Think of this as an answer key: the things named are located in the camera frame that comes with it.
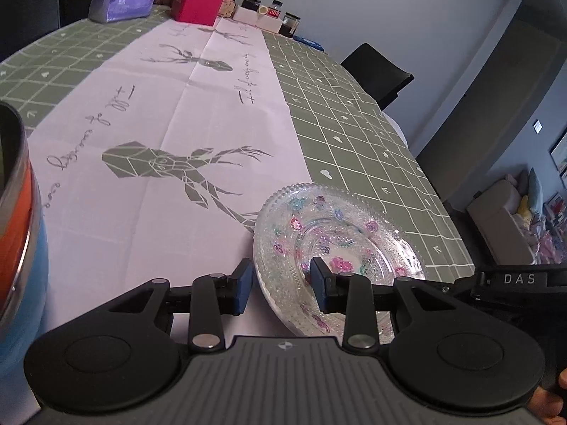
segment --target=orange stripe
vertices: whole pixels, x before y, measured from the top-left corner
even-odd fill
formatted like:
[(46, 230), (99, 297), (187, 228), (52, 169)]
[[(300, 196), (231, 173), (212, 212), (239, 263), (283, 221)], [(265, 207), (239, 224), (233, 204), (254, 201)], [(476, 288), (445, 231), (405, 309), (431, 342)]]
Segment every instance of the orange stripe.
[(32, 171), (28, 160), (22, 191), (16, 201), (6, 231), (0, 237), (0, 309), (4, 306), (13, 283), (13, 278), (16, 275), (22, 249), (28, 234), (31, 209)]

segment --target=floor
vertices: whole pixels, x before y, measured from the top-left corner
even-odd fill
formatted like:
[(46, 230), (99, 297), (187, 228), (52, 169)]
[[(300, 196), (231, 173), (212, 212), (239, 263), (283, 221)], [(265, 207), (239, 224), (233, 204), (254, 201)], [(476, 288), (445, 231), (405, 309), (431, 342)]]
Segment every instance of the floor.
[(459, 231), (461, 238), (463, 238), (464, 245), (467, 247), (475, 267), (495, 265), (488, 246), (469, 214), (453, 209), (448, 202), (444, 202), (443, 205)]

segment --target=glass plate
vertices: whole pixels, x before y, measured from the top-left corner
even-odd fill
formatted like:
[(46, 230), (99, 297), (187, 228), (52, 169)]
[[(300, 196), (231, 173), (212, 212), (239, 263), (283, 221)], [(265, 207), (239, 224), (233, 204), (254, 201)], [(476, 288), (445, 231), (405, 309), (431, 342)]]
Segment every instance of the glass plate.
[[(321, 257), (333, 273), (352, 271), (373, 284), (424, 279), (416, 249), (384, 214), (338, 188), (301, 183), (273, 194), (254, 228), (254, 264), (271, 308), (297, 335), (334, 335), (344, 315), (322, 314), (309, 284), (309, 263)], [(388, 312), (377, 312), (381, 342), (393, 337)]]

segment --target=dining table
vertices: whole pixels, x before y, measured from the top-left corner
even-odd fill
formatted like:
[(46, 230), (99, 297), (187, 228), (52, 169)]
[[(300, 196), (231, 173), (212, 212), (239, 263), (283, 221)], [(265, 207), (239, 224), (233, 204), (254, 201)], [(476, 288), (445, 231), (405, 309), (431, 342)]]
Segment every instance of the dining table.
[[(49, 247), (49, 330), (149, 279), (189, 285), (251, 257), (264, 201), (299, 182), (384, 213), (426, 279), (474, 266), (415, 158), (379, 107), (325, 52), (227, 19), (149, 17), (63, 27), (0, 63), (18, 110)], [(188, 316), (176, 315), (183, 340)], [(257, 284), (235, 334), (286, 336)], [(38, 409), (22, 368), (0, 379), (0, 423)]]

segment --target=ribbed gray panel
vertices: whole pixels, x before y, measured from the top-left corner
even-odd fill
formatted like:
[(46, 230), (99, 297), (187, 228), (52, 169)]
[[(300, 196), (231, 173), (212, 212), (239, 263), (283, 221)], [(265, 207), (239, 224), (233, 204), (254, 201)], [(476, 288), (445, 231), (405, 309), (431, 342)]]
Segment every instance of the ribbed gray panel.
[(219, 355), (198, 356), (164, 395), (120, 414), (83, 417), (44, 410), (43, 425), (528, 425), (527, 410), (462, 418), (399, 392), (378, 360), (337, 349), (335, 339), (238, 337)]

